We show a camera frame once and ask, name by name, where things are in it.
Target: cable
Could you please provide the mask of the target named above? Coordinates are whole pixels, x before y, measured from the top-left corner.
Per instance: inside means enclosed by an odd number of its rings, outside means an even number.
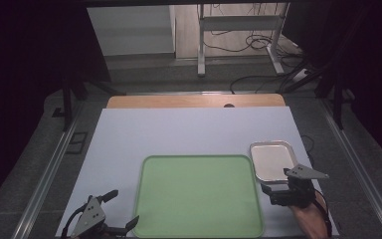
[[[300,137],[306,137],[308,138],[309,141],[311,141],[311,147],[307,150],[307,152],[311,152],[314,149],[314,144],[315,144],[314,139],[312,139],[312,137],[305,134],[301,135]]]
[[[226,34],[226,33],[230,33],[232,31],[225,31],[225,32],[220,32],[220,33],[213,33],[213,31],[210,31],[210,33],[213,35],[213,36],[220,36],[220,35],[223,35],[223,34]]]
[[[211,6],[213,6],[213,8],[219,8],[219,11],[220,13],[222,13],[222,15],[225,15],[222,11],[222,9],[220,8],[220,4],[218,4],[217,6],[215,6],[214,4],[212,4]]]
[[[302,59],[302,61],[290,73],[286,74],[286,79],[281,83],[281,85],[278,89],[279,94],[281,94],[284,91],[284,87],[287,85],[287,83],[289,83],[289,81],[291,81],[291,78],[289,78],[288,76],[294,74],[295,72],[302,70],[306,64],[307,64],[307,60]]]
[[[215,47],[215,46],[210,46],[210,45],[207,45],[205,42],[203,42],[204,45],[208,48],[214,48],[214,49],[219,49],[219,50],[223,50],[223,51],[227,51],[227,52],[242,52],[242,51],[245,51],[246,49],[250,48],[251,46],[247,46],[243,49],[240,49],[240,50],[230,50],[230,49],[226,49],[226,48],[221,48],[221,47]]]
[[[260,15],[261,10],[262,10],[262,3],[260,3],[260,5],[259,5],[259,11],[257,12],[257,15]]]
[[[267,83],[271,83],[271,82],[274,82],[276,80],[280,80],[281,78],[277,78],[277,79],[273,79],[273,80],[269,80],[269,81],[266,81],[266,82],[263,82],[255,91],[255,94],[257,94],[259,92],[259,90],[261,90],[263,88],[263,86]]]
[[[321,215],[324,219],[325,227],[327,228],[327,237],[331,237],[331,221],[328,214],[328,205],[327,201],[325,200],[324,195],[319,192],[317,189],[314,188],[314,190],[321,196],[322,200],[324,201],[325,208],[322,207],[322,205],[315,199],[312,203],[317,207],[317,209],[321,212]]]
[[[303,54],[289,53],[289,52],[285,51],[284,48],[282,48],[282,46],[279,44],[278,44],[277,50],[278,50],[279,56],[303,56]]]
[[[67,221],[67,224],[65,225],[64,229],[62,230],[62,234],[61,234],[61,239],[66,239],[67,238],[67,233],[68,233],[68,228],[70,227],[70,224],[71,222],[73,221],[73,219],[77,216],[77,214],[79,214],[80,212],[83,212],[85,209],[86,209],[87,205],[83,205],[82,207],[80,207],[79,209],[77,209],[71,216],[70,218],[68,219]]]
[[[265,37],[263,35],[259,35],[259,34],[251,34],[250,36],[248,36],[246,38],[246,43],[247,43],[247,46],[250,46],[252,49],[254,50],[261,50],[261,49],[264,49],[266,48],[268,45],[268,43],[271,43],[272,40],[269,39],[268,37]],[[265,43],[262,47],[256,47],[254,46],[254,43],[258,42],[258,43],[263,43],[262,41],[265,41],[267,42],[267,44]]]
[[[250,14],[251,10],[254,9],[255,3],[253,3],[253,7],[250,8],[250,10],[247,12],[247,15]]]
[[[279,5],[279,3],[277,3],[276,4],[276,8],[275,8],[275,14],[274,15],[276,15],[276,13],[277,13],[277,11],[278,11],[278,5]]]
[[[277,76],[246,76],[246,77],[241,77],[235,81],[233,81],[230,85],[229,85],[229,91],[231,91],[231,93],[234,95],[235,92],[234,90],[232,90],[232,86],[237,83],[237,82],[240,82],[240,81],[243,81],[245,79],[250,79],[250,78],[277,78]]]
[[[198,11],[198,5],[196,5],[197,7],[197,22],[198,22],[198,25],[200,25],[200,11]]]
[[[288,58],[300,58],[300,59],[303,59],[304,56],[282,56],[282,57],[281,57],[281,63],[282,63],[282,65],[285,65],[285,66],[290,67],[290,68],[295,68],[297,65],[296,65],[296,66],[293,66],[293,65],[290,65],[290,64],[288,64],[288,63],[286,63],[286,62],[284,61],[284,59],[288,59]]]
[[[266,7],[268,6],[267,3],[265,3],[265,10],[263,10],[263,15],[266,15]]]

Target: wooden board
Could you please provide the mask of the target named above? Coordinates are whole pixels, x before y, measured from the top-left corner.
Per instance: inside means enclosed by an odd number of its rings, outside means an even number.
[[[278,94],[259,95],[188,95],[188,96],[126,96],[112,97],[108,109],[135,108],[222,108],[230,104],[241,107],[284,107]]]

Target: metal rail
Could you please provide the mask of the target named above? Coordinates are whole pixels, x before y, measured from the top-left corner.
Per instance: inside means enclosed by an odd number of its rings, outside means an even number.
[[[323,114],[327,119],[328,124],[330,125],[331,130],[334,133],[338,143],[343,149],[343,152],[346,155],[346,158],[349,161],[356,177],[361,184],[362,189],[367,195],[372,207],[374,208],[377,216],[382,224],[382,196],[377,190],[377,187],[374,185],[371,177],[368,175],[367,170],[359,159],[358,154],[354,150],[352,144],[350,143],[348,137],[344,130],[340,130],[339,126],[334,122],[333,116],[331,114],[331,108],[327,104],[327,100],[321,100],[321,108]]]
[[[33,225],[36,222],[37,216],[39,215],[40,208],[45,201],[49,188],[51,187],[52,181],[54,180],[55,174],[58,171],[61,160],[64,157],[64,153],[70,142],[70,138],[76,129],[83,105],[83,102],[79,102],[79,105],[75,107],[73,121],[69,128],[61,136],[58,146],[55,149],[48,166],[43,172],[43,175],[37,184],[37,187],[33,192],[33,195],[30,198],[30,201],[27,204],[27,207],[24,210],[17,227],[15,228],[14,234],[11,237],[12,239],[24,239],[29,237]]]

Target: wall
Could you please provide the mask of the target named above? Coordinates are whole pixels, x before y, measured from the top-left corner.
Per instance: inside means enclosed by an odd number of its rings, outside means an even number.
[[[87,10],[0,2],[0,186],[36,129],[46,96],[62,87],[63,75],[109,81]]]
[[[382,147],[382,1],[373,3],[340,64],[355,96],[352,110]]]
[[[174,52],[169,6],[88,11],[104,56]]]

